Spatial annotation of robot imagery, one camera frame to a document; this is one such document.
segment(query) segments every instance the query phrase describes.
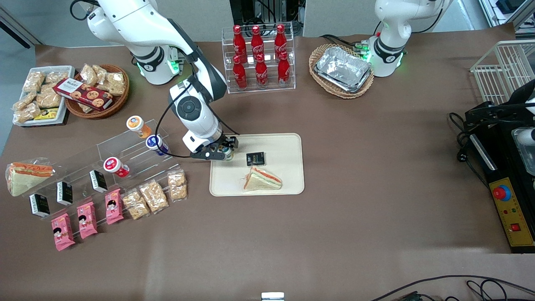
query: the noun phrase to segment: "woven bread basket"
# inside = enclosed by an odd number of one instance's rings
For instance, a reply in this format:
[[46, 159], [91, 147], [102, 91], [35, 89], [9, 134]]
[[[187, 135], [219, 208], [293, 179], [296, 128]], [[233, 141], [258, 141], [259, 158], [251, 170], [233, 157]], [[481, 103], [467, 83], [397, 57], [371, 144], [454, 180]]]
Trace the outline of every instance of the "woven bread basket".
[[[124, 106], [126, 100], [128, 99], [128, 90], [130, 88], [130, 81], [128, 79], [128, 75], [123, 69], [115, 65], [100, 65], [100, 67], [102, 67], [104, 70], [110, 73], [121, 72], [123, 74], [123, 78], [126, 84], [124, 94], [121, 96], [114, 97], [112, 105], [109, 108], [105, 109], [104, 111], [93, 110], [87, 114], [82, 111], [82, 108], [80, 108], [77, 102], [66, 98], [65, 104], [67, 105], [67, 109], [72, 114], [75, 114], [78, 117], [87, 118], [87, 119], [103, 119], [103, 118], [110, 117], [111, 115], [117, 113]], [[80, 76], [79, 73], [74, 77], [74, 79], [78, 81], [82, 81], [82, 77]]]
[[366, 92], [370, 88], [371, 84], [373, 83], [373, 71], [371, 72], [370, 76], [368, 76], [368, 78], [366, 79], [366, 81], [364, 82], [362, 87], [357, 91], [357, 93], [348, 93], [347, 91], [344, 91], [342, 88], [340, 88], [339, 86], [333, 84], [332, 82], [324, 79], [323, 77], [319, 76], [314, 71], [314, 65], [316, 65], [316, 63], [319, 61], [319, 59], [323, 56], [323, 53], [325, 53], [327, 48], [335, 47], [335, 46], [338, 46], [338, 47], [342, 48], [344, 51], [346, 51], [347, 53], [349, 53], [351, 55], [357, 56], [356, 52], [354, 52], [353, 50], [351, 50], [351, 49], [349, 49], [349, 48], [347, 48], [345, 46], [336, 45], [336, 44], [325, 44], [325, 45], [322, 45], [322, 46], [316, 48], [316, 50], [314, 50], [312, 52], [312, 54], [310, 55], [310, 58], [308, 59], [308, 66], [309, 66], [310, 74], [312, 75], [314, 80], [316, 82], [318, 82], [318, 84], [322, 88], [324, 88], [327, 92], [331, 93], [332, 95], [336, 95], [336, 96], [338, 96], [340, 98], [343, 98], [343, 99], [354, 99], [354, 98], [357, 98], [357, 97], [361, 96], [362, 94], [364, 94], [364, 92]]

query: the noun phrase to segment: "control panel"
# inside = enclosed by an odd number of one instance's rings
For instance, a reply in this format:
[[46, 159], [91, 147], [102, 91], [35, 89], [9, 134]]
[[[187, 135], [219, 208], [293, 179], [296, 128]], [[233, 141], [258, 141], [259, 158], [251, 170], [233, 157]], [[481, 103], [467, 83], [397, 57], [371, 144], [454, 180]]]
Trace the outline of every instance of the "control panel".
[[533, 246], [528, 224], [518, 205], [509, 178], [489, 184], [510, 246]]

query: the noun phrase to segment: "brown table surface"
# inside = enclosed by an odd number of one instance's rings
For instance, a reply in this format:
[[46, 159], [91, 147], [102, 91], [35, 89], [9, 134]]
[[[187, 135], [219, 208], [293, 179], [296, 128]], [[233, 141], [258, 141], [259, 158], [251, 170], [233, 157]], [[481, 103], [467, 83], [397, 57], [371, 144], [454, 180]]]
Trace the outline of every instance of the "brown table surface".
[[[447, 113], [480, 101], [469, 67], [510, 39], [511, 26], [415, 34], [392, 76], [344, 101], [308, 71], [308, 56], [325, 40], [297, 38], [296, 90], [226, 95], [212, 106], [241, 133], [301, 136], [300, 195], [216, 198], [210, 163], [183, 159], [187, 201], [57, 252], [50, 224], [2, 185], [0, 300], [259, 300], [263, 291], [283, 291], [290, 301], [366, 300], [443, 274], [534, 287], [533, 255], [509, 254], [487, 189], [455, 159], [457, 130], [447, 121]], [[200, 46], [221, 70], [221, 45]], [[71, 116], [66, 126], [14, 126], [3, 166], [38, 156], [59, 161], [124, 131], [128, 116], [158, 118], [167, 105], [173, 84], [148, 84], [124, 47], [39, 46], [36, 53], [39, 66], [119, 65], [130, 76], [130, 98], [101, 121]], [[185, 153], [180, 121], [169, 114], [163, 126], [171, 149]], [[463, 280], [414, 289], [469, 297]], [[509, 289], [515, 296], [523, 294]]]

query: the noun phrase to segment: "wrapped sandwich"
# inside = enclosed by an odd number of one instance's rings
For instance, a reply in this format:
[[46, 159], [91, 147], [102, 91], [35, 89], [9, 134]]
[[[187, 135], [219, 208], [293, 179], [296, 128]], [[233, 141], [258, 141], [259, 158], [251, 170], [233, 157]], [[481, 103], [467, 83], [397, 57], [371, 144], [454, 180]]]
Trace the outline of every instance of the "wrapped sandwich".
[[5, 172], [7, 189], [16, 197], [41, 184], [53, 174], [52, 166], [14, 162], [7, 166]]
[[257, 167], [252, 167], [246, 176], [244, 190], [278, 190], [282, 187], [282, 181], [275, 175]]

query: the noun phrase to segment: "coca-cola bottle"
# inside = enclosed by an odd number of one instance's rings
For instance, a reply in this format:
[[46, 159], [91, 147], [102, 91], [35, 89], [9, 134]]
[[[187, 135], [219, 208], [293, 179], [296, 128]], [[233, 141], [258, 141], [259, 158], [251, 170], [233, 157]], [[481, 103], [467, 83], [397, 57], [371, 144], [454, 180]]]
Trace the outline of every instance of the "coca-cola bottle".
[[258, 25], [253, 26], [253, 38], [251, 39], [251, 47], [253, 49], [253, 58], [257, 58], [258, 54], [262, 54], [264, 57], [264, 41], [260, 37], [260, 27]]
[[290, 63], [288, 62], [288, 53], [286, 51], [279, 54], [279, 86], [287, 87], [290, 84]]
[[256, 83], [259, 89], [266, 89], [268, 86], [268, 67], [264, 63], [264, 54], [255, 55], [256, 59]]
[[234, 60], [234, 67], [232, 68], [232, 71], [234, 71], [234, 79], [236, 80], [236, 84], [238, 85], [238, 90], [243, 91], [247, 89], [247, 77], [245, 75], [245, 68], [241, 64], [241, 58], [239, 55], [235, 55], [232, 59]]
[[240, 57], [240, 63], [245, 64], [247, 62], [247, 49], [245, 48], [245, 39], [241, 35], [240, 25], [234, 25], [232, 30], [234, 31], [234, 51]]
[[277, 25], [277, 36], [275, 37], [275, 61], [279, 61], [281, 52], [286, 51], [286, 36], [284, 35], [284, 24]]

